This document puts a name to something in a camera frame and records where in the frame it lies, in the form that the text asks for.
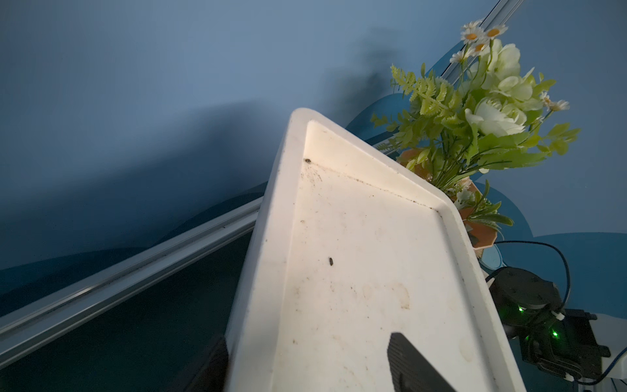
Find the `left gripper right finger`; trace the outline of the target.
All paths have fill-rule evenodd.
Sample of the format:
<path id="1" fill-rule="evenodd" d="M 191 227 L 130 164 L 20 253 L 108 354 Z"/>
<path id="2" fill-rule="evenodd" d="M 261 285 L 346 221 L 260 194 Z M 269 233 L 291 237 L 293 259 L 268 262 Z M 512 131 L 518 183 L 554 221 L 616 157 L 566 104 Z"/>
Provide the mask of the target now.
<path id="1" fill-rule="evenodd" d="M 455 391 L 402 333 L 390 335 L 386 353 L 395 392 Z"/>

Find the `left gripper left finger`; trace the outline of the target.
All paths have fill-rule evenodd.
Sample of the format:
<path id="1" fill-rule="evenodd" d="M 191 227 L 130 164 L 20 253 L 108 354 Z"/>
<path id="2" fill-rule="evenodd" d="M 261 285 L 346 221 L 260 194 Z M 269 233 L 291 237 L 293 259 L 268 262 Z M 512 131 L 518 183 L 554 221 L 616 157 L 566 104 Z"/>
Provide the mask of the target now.
<path id="1" fill-rule="evenodd" d="M 204 351 L 189 365 L 183 390 L 222 392 L 229 362 L 225 337 L 215 335 Z"/>

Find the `white drawer cabinet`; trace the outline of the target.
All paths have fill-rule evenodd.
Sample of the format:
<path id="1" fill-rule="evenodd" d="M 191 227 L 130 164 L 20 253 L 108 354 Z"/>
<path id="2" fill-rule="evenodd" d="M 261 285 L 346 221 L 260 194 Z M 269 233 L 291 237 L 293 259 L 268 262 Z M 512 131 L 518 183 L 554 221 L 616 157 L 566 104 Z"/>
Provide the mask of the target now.
<path id="1" fill-rule="evenodd" d="M 525 388 L 452 201 L 297 109 L 233 303 L 225 389 L 391 391 L 393 333 L 455 390 Z"/>

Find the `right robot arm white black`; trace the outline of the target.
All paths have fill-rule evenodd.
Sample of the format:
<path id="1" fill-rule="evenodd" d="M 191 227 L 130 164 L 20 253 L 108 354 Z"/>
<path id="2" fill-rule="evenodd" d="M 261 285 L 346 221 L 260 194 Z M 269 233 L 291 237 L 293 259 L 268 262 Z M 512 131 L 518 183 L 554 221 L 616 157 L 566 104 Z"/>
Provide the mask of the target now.
<path id="1" fill-rule="evenodd" d="M 500 266 L 485 279 L 506 336 L 519 341 L 524 362 L 570 382 L 578 391 L 626 382 L 626 321 L 567 307 L 566 288 L 528 270 Z"/>

